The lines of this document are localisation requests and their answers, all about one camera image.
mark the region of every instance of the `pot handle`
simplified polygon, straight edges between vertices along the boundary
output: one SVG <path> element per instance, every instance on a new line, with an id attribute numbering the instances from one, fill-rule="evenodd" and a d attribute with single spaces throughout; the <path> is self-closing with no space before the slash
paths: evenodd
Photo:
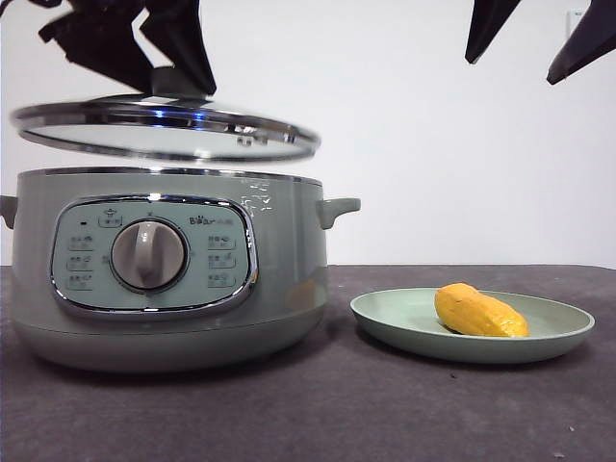
<path id="1" fill-rule="evenodd" d="M 317 204 L 319 220 L 322 229 L 329 229 L 334 225 L 337 217 L 349 212 L 357 212 L 361 209 L 362 201 L 354 197 L 342 199 L 321 200 Z"/>
<path id="2" fill-rule="evenodd" d="M 9 229 L 15 226 L 15 215 L 17 213 L 17 198 L 12 195 L 0 195 L 0 215 L 4 218 Z"/>

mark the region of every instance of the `table surface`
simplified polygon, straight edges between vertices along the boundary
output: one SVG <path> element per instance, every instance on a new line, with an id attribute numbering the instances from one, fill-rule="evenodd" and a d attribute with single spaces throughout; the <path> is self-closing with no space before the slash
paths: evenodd
<path id="1" fill-rule="evenodd" d="M 616 460 L 616 270 L 576 266 L 330 267 L 325 317 L 268 358 L 161 375 L 34 358 L 6 317 L 2 460 Z M 401 352 L 360 331 L 349 302 L 466 281 L 556 299 L 597 324 L 573 351 L 515 366 Z"/>

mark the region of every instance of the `glass lid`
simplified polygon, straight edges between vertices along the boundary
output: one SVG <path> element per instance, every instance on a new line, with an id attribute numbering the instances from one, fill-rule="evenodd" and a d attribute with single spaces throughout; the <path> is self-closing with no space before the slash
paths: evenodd
<path id="1" fill-rule="evenodd" d="M 47 146 L 195 163 L 299 159 L 321 143 L 309 130 L 213 101 L 142 94 L 27 107 L 13 124 Z"/>

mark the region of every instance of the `wall outlet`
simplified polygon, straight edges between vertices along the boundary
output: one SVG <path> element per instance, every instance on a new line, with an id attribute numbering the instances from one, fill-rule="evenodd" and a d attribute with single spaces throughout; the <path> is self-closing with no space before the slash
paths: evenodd
<path id="1" fill-rule="evenodd" d="M 579 24 L 579 22 L 581 21 L 581 18 L 584 16 L 584 14 L 586 13 L 586 9 L 585 8 L 577 8 L 574 10 L 568 10 L 567 11 L 567 37 L 566 39 L 568 39 L 571 34 L 574 32 L 574 30 L 576 29 L 577 25 Z"/>

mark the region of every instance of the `button label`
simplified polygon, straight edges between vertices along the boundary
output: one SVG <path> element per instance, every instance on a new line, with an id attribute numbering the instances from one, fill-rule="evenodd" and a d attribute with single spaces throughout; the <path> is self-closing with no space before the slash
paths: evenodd
<path id="1" fill-rule="evenodd" d="M 229 270 L 234 268 L 236 265 L 236 259 L 233 253 L 221 253 L 217 255 L 208 255 L 208 263 L 210 265 L 210 269 L 224 269 Z"/>
<path id="2" fill-rule="evenodd" d="M 92 271 L 92 257 L 90 255 L 74 255 L 66 262 L 69 271 Z"/>
<path id="3" fill-rule="evenodd" d="M 70 291 L 91 291 L 93 290 L 92 282 L 91 274 L 75 274 L 68 278 L 66 287 Z"/>
<path id="4" fill-rule="evenodd" d="M 208 287 L 221 288 L 233 287 L 235 285 L 235 276 L 228 272 L 218 272 L 208 276 Z"/>
<path id="5" fill-rule="evenodd" d="M 98 226 L 101 228 L 118 228 L 122 225 L 122 215 L 117 217 L 99 217 Z"/>
<path id="6" fill-rule="evenodd" d="M 209 250 L 233 250 L 235 248 L 235 239 L 231 239 L 229 236 L 210 236 L 208 238 Z"/>
<path id="7" fill-rule="evenodd" d="M 94 238 L 90 234 L 71 236 L 68 240 L 68 250 L 94 250 Z"/>

